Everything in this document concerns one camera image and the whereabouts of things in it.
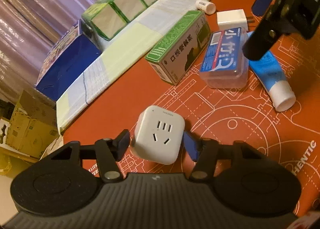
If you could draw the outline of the blue hand cream tube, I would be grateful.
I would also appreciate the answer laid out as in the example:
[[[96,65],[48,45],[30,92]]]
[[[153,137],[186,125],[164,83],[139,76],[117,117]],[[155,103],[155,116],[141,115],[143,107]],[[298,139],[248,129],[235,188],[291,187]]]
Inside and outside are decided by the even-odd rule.
[[[283,69],[271,51],[258,61],[249,61],[249,67],[267,91],[277,112],[284,112],[296,102],[293,92]]]

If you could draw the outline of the clear plastic floss box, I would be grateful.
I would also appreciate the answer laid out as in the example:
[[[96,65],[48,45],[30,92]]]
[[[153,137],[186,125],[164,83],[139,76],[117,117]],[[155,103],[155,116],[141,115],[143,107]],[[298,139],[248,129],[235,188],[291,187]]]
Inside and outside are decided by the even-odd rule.
[[[242,89],[248,78],[248,59],[242,46],[248,39],[243,27],[214,32],[199,70],[200,78],[210,88]]]

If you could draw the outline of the green tissue pack middle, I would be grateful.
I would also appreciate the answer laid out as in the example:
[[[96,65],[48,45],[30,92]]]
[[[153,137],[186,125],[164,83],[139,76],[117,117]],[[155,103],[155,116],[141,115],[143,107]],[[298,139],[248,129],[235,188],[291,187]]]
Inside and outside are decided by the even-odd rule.
[[[127,22],[133,21],[146,10],[142,0],[113,0],[113,2]]]

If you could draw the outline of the cardboard box on floor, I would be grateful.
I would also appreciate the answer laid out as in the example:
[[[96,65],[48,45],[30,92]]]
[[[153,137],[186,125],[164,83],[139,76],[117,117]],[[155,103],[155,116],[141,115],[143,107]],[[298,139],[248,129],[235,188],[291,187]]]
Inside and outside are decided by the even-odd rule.
[[[1,119],[1,148],[19,156],[40,159],[59,137],[56,110],[23,91],[9,121]]]

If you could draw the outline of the blue milk carton box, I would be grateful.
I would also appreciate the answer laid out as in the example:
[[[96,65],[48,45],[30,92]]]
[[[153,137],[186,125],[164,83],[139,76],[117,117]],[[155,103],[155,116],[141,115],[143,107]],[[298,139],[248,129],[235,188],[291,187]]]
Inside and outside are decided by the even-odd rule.
[[[36,89],[56,101],[100,54],[93,31],[79,19],[48,52]]]

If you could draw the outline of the white charger cube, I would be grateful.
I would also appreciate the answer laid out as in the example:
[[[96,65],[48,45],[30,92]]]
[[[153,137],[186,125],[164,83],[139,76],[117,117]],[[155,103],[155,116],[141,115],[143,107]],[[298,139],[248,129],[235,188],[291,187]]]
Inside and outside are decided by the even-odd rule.
[[[246,31],[248,31],[248,24],[255,22],[254,17],[246,16],[243,9],[217,12],[216,16],[219,30],[243,27]]]

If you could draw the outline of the small white pill bottle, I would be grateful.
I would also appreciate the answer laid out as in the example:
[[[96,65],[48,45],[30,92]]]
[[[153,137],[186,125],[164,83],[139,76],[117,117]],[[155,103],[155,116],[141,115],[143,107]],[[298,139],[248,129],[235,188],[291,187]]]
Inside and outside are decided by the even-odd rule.
[[[216,12],[216,5],[206,0],[196,0],[195,6],[197,9],[203,11],[208,15],[212,15]]]

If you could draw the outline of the red Motul mat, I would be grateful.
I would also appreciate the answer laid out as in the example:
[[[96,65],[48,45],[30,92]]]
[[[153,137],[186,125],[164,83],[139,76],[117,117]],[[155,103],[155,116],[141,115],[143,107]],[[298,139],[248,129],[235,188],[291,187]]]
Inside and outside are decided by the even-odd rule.
[[[157,105],[184,117],[196,137],[245,141],[292,171],[302,185],[296,213],[303,215],[319,206],[319,35],[308,41],[296,34],[282,37],[272,53],[297,98],[286,112],[275,111],[254,73],[241,91],[211,89],[199,77],[198,58],[180,84],[171,86],[141,59],[65,130],[64,140],[86,145],[134,131],[140,113]]]

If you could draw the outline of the green tissue pack left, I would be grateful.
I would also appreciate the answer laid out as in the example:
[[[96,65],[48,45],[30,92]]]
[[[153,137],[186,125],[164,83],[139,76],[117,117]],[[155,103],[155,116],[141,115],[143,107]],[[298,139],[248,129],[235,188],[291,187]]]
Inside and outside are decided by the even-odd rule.
[[[82,20],[103,39],[110,41],[126,25],[126,18],[116,0],[97,0],[82,15]]]

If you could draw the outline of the white socket adapter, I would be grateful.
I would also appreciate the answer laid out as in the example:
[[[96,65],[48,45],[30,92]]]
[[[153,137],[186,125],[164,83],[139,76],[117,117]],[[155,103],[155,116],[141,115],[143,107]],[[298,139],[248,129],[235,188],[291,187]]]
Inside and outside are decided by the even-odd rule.
[[[184,128],[181,115],[151,105],[139,115],[131,152],[141,159],[171,165],[178,157]]]

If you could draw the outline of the checked pastel cloth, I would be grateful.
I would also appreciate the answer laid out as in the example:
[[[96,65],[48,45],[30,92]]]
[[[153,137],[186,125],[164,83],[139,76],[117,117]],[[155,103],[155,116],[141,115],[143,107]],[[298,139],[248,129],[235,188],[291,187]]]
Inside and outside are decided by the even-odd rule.
[[[158,0],[111,41],[100,40],[103,52],[56,102],[58,133],[105,89],[143,57],[190,10],[196,0]]]

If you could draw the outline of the green medicine box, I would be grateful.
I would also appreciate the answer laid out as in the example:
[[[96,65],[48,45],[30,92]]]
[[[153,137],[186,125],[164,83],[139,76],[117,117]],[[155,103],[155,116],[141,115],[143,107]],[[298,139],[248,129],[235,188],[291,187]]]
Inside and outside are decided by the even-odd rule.
[[[159,77],[177,85],[208,45],[210,27],[202,11],[188,11],[159,40],[145,60]]]

